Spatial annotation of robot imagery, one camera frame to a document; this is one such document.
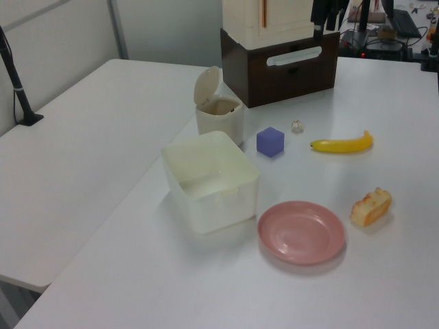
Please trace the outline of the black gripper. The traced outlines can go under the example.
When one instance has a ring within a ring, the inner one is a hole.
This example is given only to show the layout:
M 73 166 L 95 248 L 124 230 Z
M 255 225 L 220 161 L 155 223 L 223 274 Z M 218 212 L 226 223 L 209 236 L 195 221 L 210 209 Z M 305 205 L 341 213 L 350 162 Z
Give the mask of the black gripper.
M 327 31 L 335 31 L 337 18 L 343 10 L 343 1 L 339 0 L 313 0 L 311 22 L 313 23 L 313 38 L 321 39 L 324 24 Z

